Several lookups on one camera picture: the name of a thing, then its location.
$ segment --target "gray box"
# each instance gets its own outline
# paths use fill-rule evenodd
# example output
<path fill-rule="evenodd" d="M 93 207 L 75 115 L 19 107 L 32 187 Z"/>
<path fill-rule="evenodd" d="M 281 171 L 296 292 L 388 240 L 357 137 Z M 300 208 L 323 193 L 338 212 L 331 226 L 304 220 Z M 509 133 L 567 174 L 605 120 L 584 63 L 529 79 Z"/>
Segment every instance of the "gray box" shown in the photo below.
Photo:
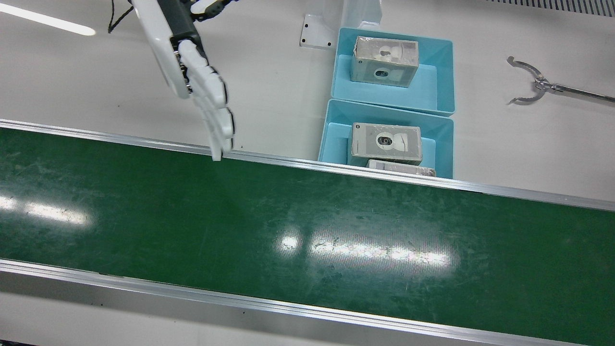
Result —
<path fill-rule="evenodd" d="M 419 127 L 354 123 L 348 142 L 348 164 L 353 166 L 365 167 L 366 159 L 414 165 L 423 160 Z"/>
<path fill-rule="evenodd" d="M 408 87 L 418 68 L 418 42 L 357 37 L 351 81 Z"/>
<path fill-rule="evenodd" d="M 411 164 L 371 159 L 367 161 L 367 167 L 372 169 L 380 169 L 382 171 L 423 175 L 425 177 L 435 177 L 435 169 L 429 167 L 414 166 Z"/>

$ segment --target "green conveyor belt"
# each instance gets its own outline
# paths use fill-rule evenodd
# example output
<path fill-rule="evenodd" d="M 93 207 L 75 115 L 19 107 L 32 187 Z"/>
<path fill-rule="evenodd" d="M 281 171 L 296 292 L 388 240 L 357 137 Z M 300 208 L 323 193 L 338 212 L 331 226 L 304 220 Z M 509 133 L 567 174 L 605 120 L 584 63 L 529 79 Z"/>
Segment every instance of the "green conveyor belt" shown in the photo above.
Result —
<path fill-rule="evenodd" d="M 611 345 L 615 213 L 0 129 L 0 257 Z"/>

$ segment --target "white robotic hand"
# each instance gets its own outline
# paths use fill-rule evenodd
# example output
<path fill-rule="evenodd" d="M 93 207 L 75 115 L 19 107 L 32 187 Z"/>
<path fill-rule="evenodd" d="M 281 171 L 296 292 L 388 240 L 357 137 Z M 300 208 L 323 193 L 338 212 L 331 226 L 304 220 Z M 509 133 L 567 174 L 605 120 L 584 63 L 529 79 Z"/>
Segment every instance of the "white robotic hand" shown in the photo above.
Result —
<path fill-rule="evenodd" d="M 222 153 L 231 151 L 234 134 L 232 113 L 226 107 L 224 82 L 192 41 L 180 42 L 179 53 L 192 89 L 191 98 L 200 109 L 209 132 L 213 160 L 219 161 Z"/>
<path fill-rule="evenodd" d="M 219 0 L 203 13 L 191 13 L 190 6 L 200 2 L 132 0 L 132 5 L 167 84 L 177 96 L 192 98 L 198 107 L 209 133 L 212 158 L 219 161 L 232 149 L 233 118 L 226 106 L 224 81 L 208 64 L 193 21 L 214 17 L 230 1 Z"/>

